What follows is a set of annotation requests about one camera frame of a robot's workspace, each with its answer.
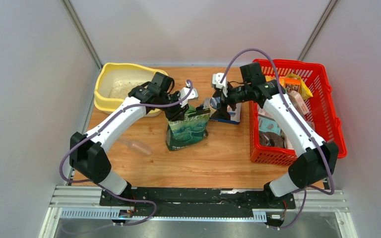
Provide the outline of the green cat litter bag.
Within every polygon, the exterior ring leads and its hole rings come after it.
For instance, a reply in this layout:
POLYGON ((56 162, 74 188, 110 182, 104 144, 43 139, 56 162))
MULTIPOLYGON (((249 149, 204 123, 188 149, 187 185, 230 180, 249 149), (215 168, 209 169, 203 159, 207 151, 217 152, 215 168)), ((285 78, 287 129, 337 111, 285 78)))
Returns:
POLYGON ((183 120, 168 121, 166 146, 169 151, 177 151, 203 141, 208 136, 206 127, 209 119, 209 108, 189 106, 183 120))

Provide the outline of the clear plastic scoop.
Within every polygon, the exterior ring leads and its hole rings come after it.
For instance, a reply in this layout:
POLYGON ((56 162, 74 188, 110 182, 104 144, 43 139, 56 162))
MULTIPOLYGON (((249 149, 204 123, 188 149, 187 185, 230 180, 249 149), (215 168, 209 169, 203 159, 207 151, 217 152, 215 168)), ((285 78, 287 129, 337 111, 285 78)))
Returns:
POLYGON ((136 153, 140 153, 146 156, 152 154, 152 148, 139 140, 129 140, 123 137, 119 137, 116 141, 127 146, 129 150, 136 153))

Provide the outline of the black bag clip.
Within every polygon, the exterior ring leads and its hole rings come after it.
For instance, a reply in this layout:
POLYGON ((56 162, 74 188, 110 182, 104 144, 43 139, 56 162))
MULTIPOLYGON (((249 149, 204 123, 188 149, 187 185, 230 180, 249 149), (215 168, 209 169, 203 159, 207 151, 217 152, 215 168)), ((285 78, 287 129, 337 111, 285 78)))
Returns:
POLYGON ((204 99, 204 101, 203 101, 203 108, 204 109, 210 109, 211 108, 210 100, 211 100, 211 98, 205 98, 204 99))

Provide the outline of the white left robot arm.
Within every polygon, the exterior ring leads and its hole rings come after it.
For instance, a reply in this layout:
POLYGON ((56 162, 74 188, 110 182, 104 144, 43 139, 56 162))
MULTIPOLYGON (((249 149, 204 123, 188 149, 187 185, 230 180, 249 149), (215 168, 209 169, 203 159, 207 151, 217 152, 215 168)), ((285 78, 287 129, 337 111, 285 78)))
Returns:
POLYGON ((153 109, 164 111, 170 121, 184 119, 188 101, 198 98, 198 92, 191 80, 180 91, 170 92, 173 84, 173 78, 155 73, 151 81, 134 87, 103 122, 84 134, 76 132, 71 136, 66 155, 69 165, 88 181, 112 192, 113 200, 121 206, 131 201, 130 183, 112 169, 107 154, 130 126, 153 109))

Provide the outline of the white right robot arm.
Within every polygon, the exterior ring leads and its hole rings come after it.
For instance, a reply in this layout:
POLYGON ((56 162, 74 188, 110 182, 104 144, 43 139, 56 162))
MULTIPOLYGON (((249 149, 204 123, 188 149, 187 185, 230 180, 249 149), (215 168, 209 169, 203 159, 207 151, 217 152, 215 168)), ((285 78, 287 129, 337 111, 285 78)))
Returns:
POLYGON ((243 82, 237 87, 226 82, 225 72, 212 76, 211 86, 220 95, 221 104, 232 107, 243 102, 257 103, 273 116, 289 138, 297 156, 287 173, 264 186, 265 205, 277 207, 283 201, 283 196, 312 186, 324 178, 330 182, 328 194, 333 194, 332 174, 339 153, 337 144, 327 142, 307 124, 291 104, 278 74, 274 80, 267 81, 257 62, 242 66, 240 71, 243 82))

